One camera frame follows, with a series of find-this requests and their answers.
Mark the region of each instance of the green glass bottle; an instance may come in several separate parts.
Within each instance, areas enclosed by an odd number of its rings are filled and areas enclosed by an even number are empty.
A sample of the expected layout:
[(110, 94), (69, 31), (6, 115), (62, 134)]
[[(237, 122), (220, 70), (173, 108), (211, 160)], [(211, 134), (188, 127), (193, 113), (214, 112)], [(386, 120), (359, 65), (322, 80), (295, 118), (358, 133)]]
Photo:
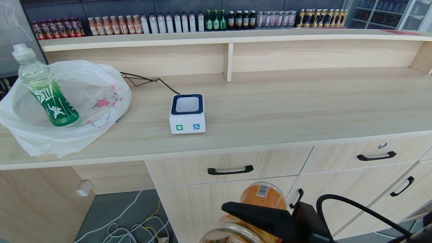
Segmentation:
[(225, 10), (220, 11), (220, 20), (219, 20), (220, 30), (226, 30), (226, 21), (225, 21)]
[(206, 28), (207, 30), (212, 30), (213, 29), (213, 22), (212, 22), (212, 17), (210, 15), (210, 10), (207, 10), (207, 16), (206, 16)]
[(219, 30), (219, 19), (217, 18), (217, 10), (215, 9), (214, 18), (213, 18), (213, 29)]

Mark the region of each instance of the drawer handle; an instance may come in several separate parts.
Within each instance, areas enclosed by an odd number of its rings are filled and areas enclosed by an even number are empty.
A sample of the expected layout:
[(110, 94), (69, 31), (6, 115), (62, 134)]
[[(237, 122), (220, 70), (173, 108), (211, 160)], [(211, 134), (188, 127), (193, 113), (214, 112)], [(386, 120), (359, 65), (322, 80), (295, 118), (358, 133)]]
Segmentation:
[(364, 156), (363, 154), (359, 154), (357, 155), (357, 158), (361, 161), (371, 161), (371, 160), (385, 160), (385, 159), (390, 159), (396, 156), (396, 153), (394, 151), (390, 151), (388, 152), (388, 156), (384, 156), (384, 157), (378, 157), (378, 158), (368, 158), (366, 156)]
[(252, 170), (254, 170), (254, 167), (252, 165), (246, 165), (244, 170), (231, 171), (231, 172), (217, 172), (215, 168), (208, 168), (207, 173), (209, 175), (218, 176), (218, 175), (232, 175), (232, 174), (249, 173)]
[[(299, 198), (297, 199), (297, 202), (299, 202), (300, 200), (301, 200), (301, 198), (303, 197), (303, 194), (304, 194), (305, 192), (303, 191), (303, 189), (299, 189)], [(290, 209), (294, 209), (294, 205), (291, 203), (290, 205), (289, 205), (289, 208)]]
[(412, 183), (414, 182), (414, 177), (410, 176), (408, 177), (408, 185), (399, 193), (392, 192), (390, 193), (390, 196), (395, 197), (399, 196), (402, 192), (404, 192)]

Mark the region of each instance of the cabinet door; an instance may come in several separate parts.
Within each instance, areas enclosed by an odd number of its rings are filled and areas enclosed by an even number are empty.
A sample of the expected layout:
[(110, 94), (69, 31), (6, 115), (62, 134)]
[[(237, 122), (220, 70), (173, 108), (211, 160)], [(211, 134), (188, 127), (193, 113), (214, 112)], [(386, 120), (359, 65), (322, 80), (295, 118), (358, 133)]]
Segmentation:
[[(408, 178), (410, 176), (414, 178), (414, 181), (408, 186)], [(387, 193), (369, 208), (397, 223), (432, 199), (431, 185), (432, 160), (420, 162), (412, 171), (402, 176), (400, 180), (395, 183), (395, 186), (390, 187)], [(392, 192), (399, 193), (404, 188), (406, 188), (406, 190), (399, 195), (391, 196)], [(362, 212), (357, 219), (348, 224), (345, 229), (337, 234), (336, 238), (342, 239), (388, 228), (390, 228), (390, 226), (387, 224)]]
[[(298, 189), (303, 189), (302, 202), (316, 206), (318, 197), (336, 194), (368, 206), (391, 184), (404, 174), (414, 162), (380, 167), (352, 169), (300, 175), (288, 195), (288, 203), (295, 203)], [(360, 210), (341, 201), (323, 202), (323, 212), (332, 235), (353, 219)]]
[(197, 243), (226, 213), (223, 203), (239, 201), (252, 183), (268, 182), (287, 194), (296, 176), (156, 188), (179, 243)]

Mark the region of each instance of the white plastic bag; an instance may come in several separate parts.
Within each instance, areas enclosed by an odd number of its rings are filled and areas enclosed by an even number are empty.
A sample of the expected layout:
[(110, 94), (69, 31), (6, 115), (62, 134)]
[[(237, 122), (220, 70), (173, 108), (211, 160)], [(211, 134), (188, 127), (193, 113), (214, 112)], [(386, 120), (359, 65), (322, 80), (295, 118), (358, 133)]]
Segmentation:
[(55, 127), (44, 108), (18, 79), (0, 102), (0, 122), (31, 156), (79, 151), (108, 130), (126, 112), (130, 88), (111, 66), (89, 61), (49, 65), (69, 103), (78, 111), (77, 127)]

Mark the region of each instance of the bottle label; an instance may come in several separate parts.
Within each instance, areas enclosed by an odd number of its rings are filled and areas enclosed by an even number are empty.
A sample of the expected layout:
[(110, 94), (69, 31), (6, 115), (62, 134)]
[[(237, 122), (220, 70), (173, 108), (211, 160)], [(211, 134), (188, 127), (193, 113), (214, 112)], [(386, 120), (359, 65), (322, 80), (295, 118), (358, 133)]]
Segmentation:
[(250, 20), (251, 20), (250, 25), (255, 26), (257, 19), (256, 18), (250, 18)]
[(93, 35), (99, 35), (98, 28), (96, 26), (90, 27)]

